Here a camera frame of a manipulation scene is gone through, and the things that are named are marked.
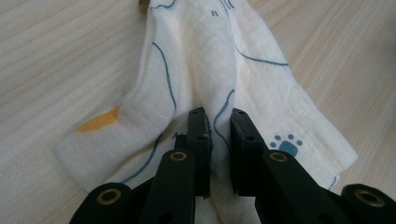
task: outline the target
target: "light wood grain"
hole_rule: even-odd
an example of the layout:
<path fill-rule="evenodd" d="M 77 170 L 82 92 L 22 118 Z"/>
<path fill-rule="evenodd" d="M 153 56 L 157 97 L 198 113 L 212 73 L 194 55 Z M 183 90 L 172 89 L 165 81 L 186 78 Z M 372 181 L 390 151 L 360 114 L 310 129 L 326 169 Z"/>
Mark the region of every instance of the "light wood grain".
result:
<path fill-rule="evenodd" d="M 335 191 L 363 183 L 396 199 L 396 1 L 249 3 L 360 156 Z M 67 223 L 85 198 L 50 150 L 128 85 L 138 63 L 128 58 L 144 38 L 134 25 L 144 25 L 138 9 L 133 0 L 0 1 L 1 223 Z M 96 90 L 90 78 L 103 86 Z M 79 84 L 67 92 L 68 81 Z M 71 106 L 60 107 L 65 102 Z"/>

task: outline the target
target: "white cloth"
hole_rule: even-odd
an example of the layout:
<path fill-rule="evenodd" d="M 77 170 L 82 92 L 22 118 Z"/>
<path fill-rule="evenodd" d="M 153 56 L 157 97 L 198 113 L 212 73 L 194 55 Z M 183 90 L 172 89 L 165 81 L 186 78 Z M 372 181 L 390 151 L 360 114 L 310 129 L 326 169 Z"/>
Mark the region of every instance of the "white cloth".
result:
<path fill-rule="evenodd" d="M 120 106 L 117 119 L 71 132 L 54 149 L 87 191 L 106 182 L 134 188 L 153 177 L 174 134 L 187 132 L 187 113 L 199 106 L 214 149 L 212 196 L 197 200 L 197 223 L 259 222 L 252 199 L 232 191 L 233 107 L 248 112 L 269 148 L 294 154 L 324 188 L 357 159 L 294 80 L 270 30 L 245 0 L 151 0 L 140 60 L 129 91 L 95 113 Z"/>

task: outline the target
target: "wrinkled cloth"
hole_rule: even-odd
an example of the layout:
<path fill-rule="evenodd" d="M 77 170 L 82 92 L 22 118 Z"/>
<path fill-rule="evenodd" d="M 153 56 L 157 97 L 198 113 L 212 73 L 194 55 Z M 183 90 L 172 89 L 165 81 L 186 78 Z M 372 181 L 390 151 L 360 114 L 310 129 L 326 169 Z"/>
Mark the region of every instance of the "wrinkled cloth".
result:
<path fill-rule="evenodd" d="M 357 154 L 296 82 L 270 30 L 245 0 L 151 0 L 138 74 L 53 150 L 85 190 L 131 188 L 153 177 L 189 111 L 202 106 L 213 152 L 211 197 L 196 201 L 197 223 L 260 223 L 254 199 L 233 195 L 230 116 L 246 111 L 269 148 L 289 152 L 323 188 Z"/>

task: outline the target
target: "yellow patch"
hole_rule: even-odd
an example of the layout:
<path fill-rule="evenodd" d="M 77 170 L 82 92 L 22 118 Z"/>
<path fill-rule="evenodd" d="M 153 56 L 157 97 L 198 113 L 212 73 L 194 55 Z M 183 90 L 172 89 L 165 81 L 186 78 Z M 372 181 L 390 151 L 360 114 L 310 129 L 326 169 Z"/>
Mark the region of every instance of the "yellow patch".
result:
<path fill-rule="evenodd" d="M 106 125 L 116 121 L 117 117 L 119 116 L 119 111 L 120 111 L 120 107 L 117 106 L 115 109 L 105 114 L 90 119 L 87 122 L 85 122 L 83 125 L 79 126 L 79 128 L 76 129 L 76 132 L 87 133 L 90 131 L 99 130 L 102 127 L 105 127 Z"/>

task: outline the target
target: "wooden surface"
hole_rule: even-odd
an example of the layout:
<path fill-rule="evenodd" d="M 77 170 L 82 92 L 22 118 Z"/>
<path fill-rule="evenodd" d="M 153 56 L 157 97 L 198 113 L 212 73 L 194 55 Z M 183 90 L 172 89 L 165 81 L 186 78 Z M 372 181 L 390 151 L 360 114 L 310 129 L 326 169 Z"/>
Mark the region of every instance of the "wooden surface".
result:
<path fill-rule="evenodd" d="M 296 79 L 360 156 L 335 191 L 363 183 L 396 200 L 396 1 L 249 3 Z M 1 223 L 69 221 L 86 193 L 50 151 L 123 86 L 136 65 L 127 58 L 144 37 L 134 24 L 144 19 L 132 0 L 0 1 Z M 103 78 L 105 86 L 63 92 L 69 78 Z M 57 102 L 46 102 L 46 94 L 59 94 L 71 108 L 53 109 Z M 80 95 L 89 101 L 78 105 Z M 60 113 L 63 119 L 52 119 Z"/>

